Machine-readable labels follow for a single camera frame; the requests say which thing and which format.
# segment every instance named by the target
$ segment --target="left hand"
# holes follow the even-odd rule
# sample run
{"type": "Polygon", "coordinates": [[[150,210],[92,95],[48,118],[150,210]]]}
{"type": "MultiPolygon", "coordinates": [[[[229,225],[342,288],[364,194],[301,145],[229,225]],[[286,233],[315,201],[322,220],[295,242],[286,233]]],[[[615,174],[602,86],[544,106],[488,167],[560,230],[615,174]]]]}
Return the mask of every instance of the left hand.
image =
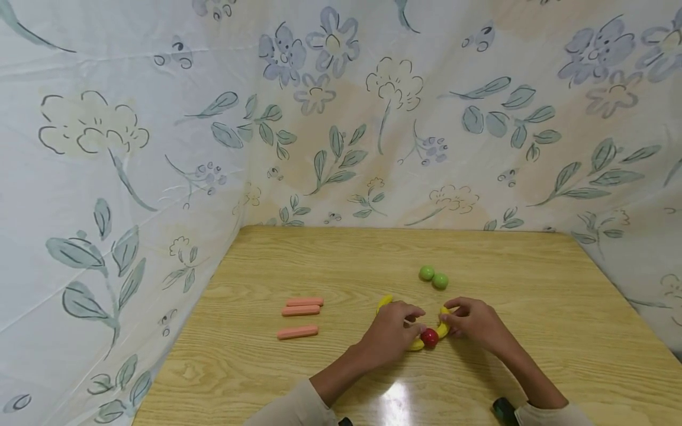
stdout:
{"type": "Polygon", "coordinates": [[[356,345],[367,368],[379,368],[401,359],[413,340],[426,330],[424,324],[406,325],[405,320],[412,322],[425,314],[422,308],[403,301],[382,306],[356,345]]]}

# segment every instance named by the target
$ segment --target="hand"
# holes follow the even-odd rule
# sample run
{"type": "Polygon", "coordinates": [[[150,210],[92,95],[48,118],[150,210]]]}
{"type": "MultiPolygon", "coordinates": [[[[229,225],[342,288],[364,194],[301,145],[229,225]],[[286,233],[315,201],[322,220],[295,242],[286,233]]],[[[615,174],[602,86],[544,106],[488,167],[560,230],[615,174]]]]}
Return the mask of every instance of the hand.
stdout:
{"type": "Polygon", "coordinates": [[[426,330],[426,325],[413,322],[424,315],[422,308],[396,301],[382,306],[360,342],[356,345],[368,370],[382,367],[402,358],[412,341],[426,330]]]}
{"type": "Polygon", "coordinates": [[[444,306],[457,308],[450,315],[440,315],[441,321],[450,326],[450,333],[455,337],[466,335],[497,357],[520,347],[495,309],[486,302],[458,297],[445,302],[444,306]]]}

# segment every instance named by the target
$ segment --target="pink sausage toy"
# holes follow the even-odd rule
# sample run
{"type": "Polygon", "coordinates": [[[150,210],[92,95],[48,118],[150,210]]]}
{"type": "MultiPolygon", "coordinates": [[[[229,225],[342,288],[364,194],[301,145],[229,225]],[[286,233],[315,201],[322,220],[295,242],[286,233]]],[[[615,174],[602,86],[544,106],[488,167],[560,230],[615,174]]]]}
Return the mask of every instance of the pink sausage toy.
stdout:
{"type": "Polygon", "coordinates": [[[286,301],[286,306],[306,306],[306,305],[318,305],[322,306],[325,304],[325,300],[321,297],[294,297],[286,301]]]}
{"type": "Polygon", "coordinates": [[[317,315],[319,313],[320,307],[318,305],[287,306],[282,308],[282,316],[317,315]]]}
{"type": "Polygon", "coordinates": [[[294,327],[292,329],[282,329],[277,332],[279,340],[294,339],[296,337],[314,336],[318,332],[317,325],[304,325],[302,327],[294,327]]]}

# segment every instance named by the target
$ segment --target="right hand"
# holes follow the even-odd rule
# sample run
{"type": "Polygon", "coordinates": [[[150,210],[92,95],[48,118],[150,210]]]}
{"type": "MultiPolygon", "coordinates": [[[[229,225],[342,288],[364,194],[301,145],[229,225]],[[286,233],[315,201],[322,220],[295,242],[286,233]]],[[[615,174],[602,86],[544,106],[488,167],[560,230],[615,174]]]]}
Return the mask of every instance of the right hand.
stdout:
{"type": "Polygon", "coordinates": [[[441,321],[450,326],[455,337],[466,335],[496,356],[518,347],[518,342],[492,306],[478,299],[458,297],[445,302],[448,309],[457,308],[451,314],[441,314],[441,321]]]}

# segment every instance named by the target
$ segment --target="green ball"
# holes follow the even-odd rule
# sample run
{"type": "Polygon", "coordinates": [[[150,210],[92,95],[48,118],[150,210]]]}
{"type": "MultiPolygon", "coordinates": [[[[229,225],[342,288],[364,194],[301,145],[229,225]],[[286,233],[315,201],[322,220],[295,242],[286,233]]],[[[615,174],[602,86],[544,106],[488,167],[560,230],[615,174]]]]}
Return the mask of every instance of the green ball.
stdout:
{"type": "Polygon", "coordinates": [[[436,271],[433,270],[433,267],[424,266],[419,270],[419,278],[424,281],[431,281],[435,273],[436,271]]]}
{"type": "Polygon", "coordinates": [[[437,273],[433,276],[431,283],[435,288],[439,290],[445,290],[447,287],[447,275],[444,273],[437,273]]]}

